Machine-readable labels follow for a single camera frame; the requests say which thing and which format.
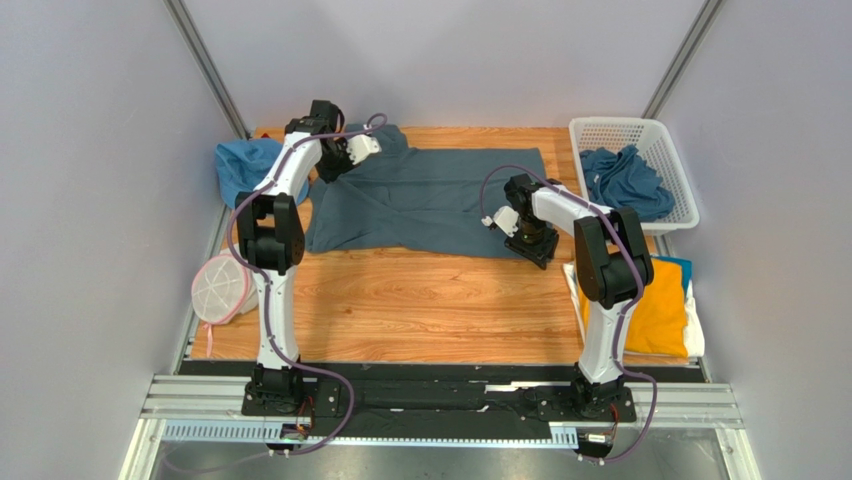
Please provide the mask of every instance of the yellow folded cloth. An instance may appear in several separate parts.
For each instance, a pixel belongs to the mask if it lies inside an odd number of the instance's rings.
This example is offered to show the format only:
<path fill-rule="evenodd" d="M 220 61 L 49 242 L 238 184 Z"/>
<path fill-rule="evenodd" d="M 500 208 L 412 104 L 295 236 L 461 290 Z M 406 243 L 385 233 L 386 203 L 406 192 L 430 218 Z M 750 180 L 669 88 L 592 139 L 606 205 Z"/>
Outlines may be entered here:
<path fill-rule="evenodd" d="M 645 287 L 645 295 L 630 320 L 624 349 L 635 353 L 655 353 L 687 357 L 683 343 L 686 308 L 683 305 L 682 269 L 680 265 L 651 259 L 654 281 Z M 589 330 L 589 299 L 581 289 L 580 312 L 586 331 Z"/>

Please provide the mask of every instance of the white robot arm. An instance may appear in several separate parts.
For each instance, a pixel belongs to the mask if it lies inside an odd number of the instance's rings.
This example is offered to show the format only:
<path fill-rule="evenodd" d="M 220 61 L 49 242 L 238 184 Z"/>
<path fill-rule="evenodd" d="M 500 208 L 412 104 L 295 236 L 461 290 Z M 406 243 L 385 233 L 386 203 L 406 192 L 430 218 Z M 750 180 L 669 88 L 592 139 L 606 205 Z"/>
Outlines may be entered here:
<path fill-rule="evenodd" d="M 577 280 L 592 302 L 586 342 L 576 366 L 584 382 L 577 382 L 575 391 L 583 398 L 577 398 L 575 403 L 584 406 L 585 412 L 581 413 L 598 416 L 623 388 L 618 364 L 624 353 L 633 308 L 626 311 L 618 343 L 615 348 L 613 345 L 618 317 L 637 295 L 636 279 L 623 255 L 608 251 L 612 239 L 597 213 L 573 201 L 572 194 L 562 185 L 548 188 L 533 182 L 528 175 L 518 175 L 509 180 L 504 191 L 511 207 L 501 207 L 493 219 L 487 217 L 483 223 L 503 230 L 510 250 L 544 269 L 553 258 L 559 240 L 556 230 L 548 223 L 575 237 Z M 650 284 L 653 269 L 636 212 L 630 208 L 595 207 L 615 226 L 644 285 Z"/>
<path fill-rule="evenodd" d="M 290 362 L 299 361 L 293 325 L 293 285 L 305 250 L 305 233 L 295 197 L 314 167 L 321 179 L 333 182 L 369 155 L 381 151 L 378 141 L 370 136 L 349 135 L 347 141 L 335 134 L 342 127 L 338 125 L 343 123 L 342 118 L 337 106 L 315 100 L 310 115 L 293 119 L 287 126 L 281 154 L 255 193 L 242 192 L 237 196 L 240 205 L 252 198 L 237 217 L 240 256 L 258 269 L 252 276 L 260 305 L 269 307 L 259 309 L 260 350 L 246 393 L 263 408 L 271 406 L 278 412 L 297 408 L 303 401 L 301 371 L 291 369 L 275 350 L 280 349 Z M 274 226 L 258 223 L 269 215 Z M 267 279 L 269 290 L 265 288 Z"/>

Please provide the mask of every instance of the wooden table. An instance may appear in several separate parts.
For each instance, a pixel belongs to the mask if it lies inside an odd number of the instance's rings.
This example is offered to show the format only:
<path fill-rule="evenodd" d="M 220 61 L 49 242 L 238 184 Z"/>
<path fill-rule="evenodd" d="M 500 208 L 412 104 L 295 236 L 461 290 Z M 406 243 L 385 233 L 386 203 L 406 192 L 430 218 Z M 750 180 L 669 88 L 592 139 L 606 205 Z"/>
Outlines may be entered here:
<path fill-rule="evenodd" d="M 418 148 L 538 148 L 549 177 L 579 192 L 564 128 L 402 129 Z M 258 129 L 279 141 L 283 129 Z M 299 206 L 310 224 L 311 202 Z M 583 350 L 561 265 L 573 260 L 560 235 L 546 271 L 527 260 L 415 252 L 405 248 L 305 252 L 295 284 L 296 338 L 305 361 L 573 363 Z M 213 358 L 254 359 L 257 310 L 214 329 Z M 192 358 L 205 358 L 199 326 Z M 628 355 L 629 363 L 685 359 Z"/>

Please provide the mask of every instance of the white laundry basket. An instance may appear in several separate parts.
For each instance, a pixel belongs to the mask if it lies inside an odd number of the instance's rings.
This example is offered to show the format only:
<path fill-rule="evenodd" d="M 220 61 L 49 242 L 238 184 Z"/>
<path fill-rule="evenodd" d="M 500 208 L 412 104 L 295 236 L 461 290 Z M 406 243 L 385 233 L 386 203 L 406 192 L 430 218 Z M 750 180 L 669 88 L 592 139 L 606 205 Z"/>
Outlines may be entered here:
<path fill-rule="evenodd" d="M 571 120 L 571 147 L 574 166 L 583 198 L 589 198 L 580 152 L 604 147 L 618 152 L 627 145 L 636 145 L 639 155 L 663 179 L 663 188 L 672 192 L 674 210 L 665 218 L 642 223 L 646 235 L 662 235 L 674 230 L 692 228 L 698 224 L 695 198 L 683 172 L 672 138 L 665 125 L 644 118 L 585 117 Z"/>

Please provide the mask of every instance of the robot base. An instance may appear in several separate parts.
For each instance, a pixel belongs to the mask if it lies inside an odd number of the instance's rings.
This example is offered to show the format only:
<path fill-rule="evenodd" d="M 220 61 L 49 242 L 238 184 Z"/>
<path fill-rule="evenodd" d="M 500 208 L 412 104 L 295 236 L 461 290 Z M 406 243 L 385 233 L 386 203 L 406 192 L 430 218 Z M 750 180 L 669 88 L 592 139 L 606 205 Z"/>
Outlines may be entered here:
<path fill-rule="evenodd" d="M 617 398 L 609 401 L 579 403 L 578 392 L 573 386 L 537 387 L 535 398 L 538 400 L 536 413 L 538 419 L 546 422 L 601 422 L 612 423 L 610 405 L 618 410 L 619 423 L 636 421 L 633 394 L 624 387 Z"/>
<path fill-rule="evenodd" d="M 547 264 L 553 260 L 556 254 L 556 245 L 559 243 L 559 234 L 553 228 L 544 228 L 539 232 L 540 238 L 535 243 L 527 243 L 523 234 L 518 232 L 514 237 L 506 237 L 503 245 L 518 255 L 531 260 L 538 268 L 547 270 Z"/>
<path fill-rule="evenodd" d="M 295 415 L 305 401 L 302 371 L 294 368 L 255 365 L 245 391 L 242 414 L 250 417 Z"/>
<path fill-rule="evenodd" d="M 579 365 L 574 369 L 580 372 Z M 571 407 L 574 413 L 583 418 L 598 419 L 610 414 L 610 405 L 633 406 L 630 389 L 624 386 L 624 376 L 606 383 L 589 383 L 580 373 L 577 380 L 571 382 Z"/>

